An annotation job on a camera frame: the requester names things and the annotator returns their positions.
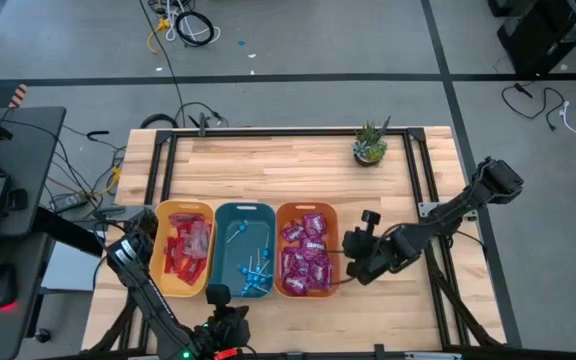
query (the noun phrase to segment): potted succulent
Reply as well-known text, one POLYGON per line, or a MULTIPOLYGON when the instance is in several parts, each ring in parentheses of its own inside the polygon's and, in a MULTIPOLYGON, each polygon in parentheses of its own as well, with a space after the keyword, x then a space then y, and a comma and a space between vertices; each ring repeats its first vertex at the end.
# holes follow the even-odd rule
POLYGON ((352 144, 352 153, 357 164, 370 167, 379 164, 388 150, 388 144, 381 140, 386 134, 390 123, 390 117, 381 128, 377 128, 374 122, 368 122, 360 132, 357 132, 357 140, 352 144))

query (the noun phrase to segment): black tower computer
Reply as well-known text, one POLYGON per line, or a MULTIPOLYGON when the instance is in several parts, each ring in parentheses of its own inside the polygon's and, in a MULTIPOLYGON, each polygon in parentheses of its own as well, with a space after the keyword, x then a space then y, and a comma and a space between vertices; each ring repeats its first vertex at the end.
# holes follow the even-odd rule
POLYGON ((497 31, 515 72, 550 72, 576 46, 576 0, 530 0, 497 31))
POLYGON ((513 10, 523 6, 526 0, 488 0, 488 7, 496 17, 508 16, 513 10))

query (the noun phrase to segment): wooden tabletop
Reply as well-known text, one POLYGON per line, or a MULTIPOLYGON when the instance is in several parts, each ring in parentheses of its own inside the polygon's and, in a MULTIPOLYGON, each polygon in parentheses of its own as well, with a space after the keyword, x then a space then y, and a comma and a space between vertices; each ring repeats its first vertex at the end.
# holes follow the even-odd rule
MULTIPOLYGON (((130 134, 116 201, 141 205, 144 201, 155 130, 130 134)), ((446 201, 463 189, 464 175, 449 127, 426 127, 438 192, 446 201)), ((415 202, 402 138, 387 137, 388 152, 375 168, 360 168, 352 159, 352 137, 245 137, 182 138, 176 149, 170 199, 201 200, 214 209, 226 202, 259 201, 275 210, 289 201, 323 201, 337 211, 340 234, 364 227, 361 213, 381 213, 379 233, 391 224, 416 222, 415 202)), ((160 198, 164 145, 154 199, 160 198)), ((424 199, 429 201, 421 156, 413 143, 424 199)), ((474 224, 461 231, 479 238, 474 224)), ((111 232, 109 239, 116 239, 111 232)), ((461 297, 488 332, 504 341, 497 303, 480 245, 454 236, 452 256, 461 297)), ((258 352, 438 350, 441 348, 429 278, 422 259, 399 274, 385 274, 369 286, 344 284, 325 300, 287 299, 273 292, 260 300, 235 300, 250 305, 251 341, 258 352)), ((97 278, 83 349, 94 345, 123 308, 126 289, 103 265, 97 278)), ((206 299, 167 299, 179 321, 188 326, 203 323, 212 313, 206 299)), ((447 300, 451 340, 457 343, 455 322, 447 300)), ((136 345, 139 314, 133 322, 131 344, 136 345)), ((149 352, 156 340, 151 334, 149 352)))

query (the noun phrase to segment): gray floor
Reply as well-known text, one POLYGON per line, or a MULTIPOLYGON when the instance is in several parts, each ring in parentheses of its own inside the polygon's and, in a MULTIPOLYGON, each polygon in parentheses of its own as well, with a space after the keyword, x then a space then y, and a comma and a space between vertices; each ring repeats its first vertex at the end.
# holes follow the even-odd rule
MULTIPOLYGON (((495 37, 500 20, 490 16, 485 1, 430 2, 451 73, 512 72, 495 37)), ((202 49, 165 43, 179 76, 247 75, 251 70, 438 73, 419 0, 197 3, 224 35, 202 49), (240 46, 240 40, 246 44, 240 46), (257 56, 251 59, 249 54, 257 56)), ((168 76, 161 54, 148 52, 147 35, 136 2, 8 0, 0 17, 0 79, 168 76)), ((576 72, 576 49, 562 64, 567 70, 556 71, 576 72)), ((526 190, 515 203, 490 211, 522 343, 576 351, 576 135, 556 114, 552 118, 558 129, 553 134, 543 118, 527 121, 512 113, 500 97, 509 85, 454 86, 476 161, 488 155, 505 159, 526 180, 526 190)), ((529 89, 540 98, 544 86, 556 88, 571 102, 568 118, 576 127, 576 81, 536 83, 529 89)), ((394 125, 452 126, 440 82, 180 88, 184 101, 209 103, 232 126, 358 125, 387 115, 393 116, 394 125)), ((527 112, 540 105, 524 96, 509 97, 527 112)), ((67 125, 81 131, 109 130, 107 140, 122 145, 129 129, 155 112, 173 114, 178 100, 171 85, 31 87, 24 106, 46 105, 65 106, 67 125)), ((62 140, 73 165, 91 182, 107 167, 109 149, 67 130, 62 140), (91 161, 96 158, 104 160, 91 161)), ((51 176, 67 181, 58 169, 51 169, 51 176)), ((50 345, 24 343, 20 359, 71 354, 79 347, 90 297, 49 299, 40 324, 58 336, 50 345)))

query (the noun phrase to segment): black metal frame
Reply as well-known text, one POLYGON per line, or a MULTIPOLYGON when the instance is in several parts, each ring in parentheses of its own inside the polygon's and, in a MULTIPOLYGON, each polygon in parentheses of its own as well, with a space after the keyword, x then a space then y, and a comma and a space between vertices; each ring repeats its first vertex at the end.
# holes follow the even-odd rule
MULTIPOLYGON (((355 136, 355 131, 358 128, 250 128, 250 129, 206 129, 205 137, 269 137, 269 136, 355 136)), ((421 127, 411 127, 411 128, 389 128, 386 132, 388 136, 401 136, 404 143, 404 150, 406 152, 406 160, 408 163, 408 170, 410 173, 410 180, 412 185, 413 196, 415 203, 418 204, 423 202, 423 196, 421 191, 421 183, 419 181, 419 173, 417 171, 417 164, 415 161, 415 155, 413 151, 413 140, 419 144, 419 149, 421 152, 421 161, 424 168, 424 175, 428 184, 428 191, 430 194, 431 201, 438 201, 439 196, 437 193, 437 187, 435 183, 434 173, 432 170, 430 153, 428 151, 428 144, 426 143, 425 131, 421 127)), ((154 141, 154 149, 150 165, 150 173, 148 174, 148 182, 146 187, 146 193, 144 197, 144 204, 151 205, 153 202, 156 179, 159 168, 159 162, 161 160, 161 151, 163 145, 168 143, 168 157, 166 158, 166 165, 164 169, 164 181, 161 191, 160 201, 168 200, 170 197, 170 187, 172 183, 172 174, 175 163, 175 155, 177 149, 177 141, 182 138, 198 138, 200 137, 198 130, 190 129, 178 129, 178 130, 157 130, 154 141)), ((419 214, 418 208, 416 209, 419 221, 422 218, 419 214)), ((450 254, 450 248, 447 246, 447 239, 440 239, 440 249, 441 256, 444 263, 444 272, 446 274, 446 279, 449 284, 455 289, 457 294, 459 293, 455 269, 452 262, 452 256, 450 254)), ((426 258, 432 257, 434 260, 434 249, 428 247, 425 249, 426 258)), ((428 276, 430 277, 430 266, 428 266, 428 276)), ((439 331, 439 338, 442 348, 451 346, 450 334, 448 330, 448 323, 446 320, 446 311, 444 309, 444 302, 441 296, 441 291, 437 284, 430 281, 431 292, 433 297, 433 305, 435 308, 435 315, 437 319, 437 328, 439 331)), ((469 337, 468 331, 466 329, 465 323, 461 316, 455 312, 455 320, 457 322, 457 330, 459 334, 459 344, 462 346, 468 346, 469 337)), ((139 350, 146 351, 148 346, 148 324, 142 319, 141 329, 139 333, 139 350)), ((127 326, 122 332, 122 340, 120 341, 120 350, 127 349, 130 336, 130 327, 127 326)), ((343 352, 343 353, 307 353, 308 358, 321 357, 321 358, 345 358, 345 359, 364 359, 364 358, 402 358, 403 353, 401 352, 385 352, 383 350, 383 345, 376 344, 375 352, 343 352)), ((260 357, 272 357, 277 358, 282 356, 282 354, 259 354, 260 357)))

